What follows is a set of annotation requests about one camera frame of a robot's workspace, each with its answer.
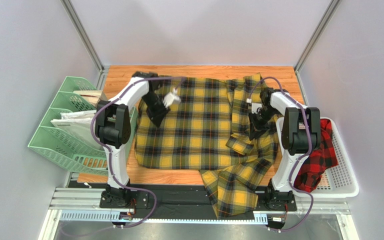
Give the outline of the yellow plaid long sleeve shirt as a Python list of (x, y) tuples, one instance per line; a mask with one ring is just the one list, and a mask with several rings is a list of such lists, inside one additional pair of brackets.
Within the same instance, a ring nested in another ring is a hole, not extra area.
[(274, 115), (268, 130), (251, 140), (247, 98), (260, 101), (266, 88), (259, 73), (238, 79), (189, 77), (165, 80), (159, 97), (178, 87), (179, 104), (170, 107), (160, 126), (140, 101), (135, 131), (135, 158), (149, 169), (198, 170), (219, 219), (253, 211), (256, 189), (279, 152)]

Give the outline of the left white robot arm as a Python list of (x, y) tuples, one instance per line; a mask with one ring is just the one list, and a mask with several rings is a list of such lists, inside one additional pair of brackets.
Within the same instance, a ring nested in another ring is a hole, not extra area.
[(169, 106), (155, 93), (166, 77), (156, 73), (135, 72), (128, 84), (110, 100), (101, 100), (97, 104), (90, 130), (94, 140), (105, 151), (108, 169), (108, 180), (100, 197), (100, 208), (123, 209), (133, 208), (135, 200), (127, 173), (128, 147), (133, 135), (130, 111), (139, 101), (147, 106), (150, 121), (160, 127), (164, 117), (170, 111)]

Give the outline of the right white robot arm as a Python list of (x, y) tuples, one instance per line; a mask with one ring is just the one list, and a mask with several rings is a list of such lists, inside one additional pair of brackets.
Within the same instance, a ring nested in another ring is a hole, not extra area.
[(281, 89), (266, 88), (260, 93), (260, 102), (246, 99), (250, 122), (249, 139), (256, 140), (269, 131), (269, 120), (281, 114), (276, 130), (282, 159), (279, 169), (270, 179), (259, 201), (272, 211), (286, 210), (295, 200), (294, 177), (312, 151), (321, 143), (320, 111), (292, 98)]

